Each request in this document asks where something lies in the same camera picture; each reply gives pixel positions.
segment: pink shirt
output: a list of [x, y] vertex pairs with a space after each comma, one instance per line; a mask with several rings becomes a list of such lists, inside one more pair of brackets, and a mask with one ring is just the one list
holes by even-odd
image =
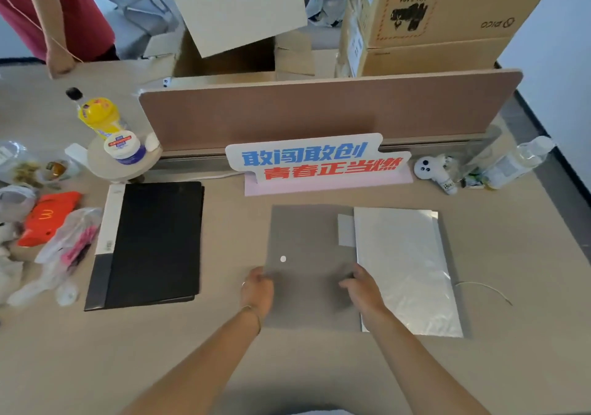
[[[32, 0], [10, 0], [39, 26]], [[60, 0], [68, 50], [89, 62], [105, 53], [115, 42], [115, 34], [94, 0]], [[23, 43], [39, 59], [46, 60], [43, 32], [17, 12], [7, 0], [0, 0], [0, 15], [17, 32]]]

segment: pink object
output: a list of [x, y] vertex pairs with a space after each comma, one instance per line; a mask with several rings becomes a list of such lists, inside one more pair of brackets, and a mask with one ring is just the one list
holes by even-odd
[[[39, 20], [31, 0], [10, 0], [37, 25]], [[115, 43], [115, 34], [94, 0], [60, 0], [64, 15], [67, 48], [84, 62], [91, 62]], [[0, 0], [0, 15], [17, 32], [36, 58], [46, 60], [43, 32], [15, 10], [7, 0]]]
[[271, 179], [262, 183], [256, 182], [254, 173], [245, 173], [244, 195], [263, 196], [266, 194], [322, 191], [326, 189], [397, 185], [400, 183], [412, 183], [412, 181], [412, 174], [410, 173], [408, 163], [394, 171], [339, 174], [336, 176], [316, 176], [289, 180]]

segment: black notebook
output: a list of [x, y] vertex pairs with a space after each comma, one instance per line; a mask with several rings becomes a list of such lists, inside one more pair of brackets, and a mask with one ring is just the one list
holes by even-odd
[[109, 187], [85, 311], [195, 298], [203, 191], [200, 182]]

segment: gray floor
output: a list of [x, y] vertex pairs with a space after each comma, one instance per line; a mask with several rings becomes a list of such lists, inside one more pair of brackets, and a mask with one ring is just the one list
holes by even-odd
[[[501, 115], [517, 143], [529, 142], [540, 135], [515, 97], [503, 106]], [[591, 262], [591, 207], [552, 153], [535, 171], [574, 239]]]

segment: white jar lid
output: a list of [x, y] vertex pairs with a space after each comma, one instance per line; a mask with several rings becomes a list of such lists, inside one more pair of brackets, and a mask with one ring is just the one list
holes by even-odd
[[134, 155], [142, 146], [139, 138], [129, 130], [122, 130], [111, 134], [105, 140], [105, 151], [115, 159], [123, 160]]

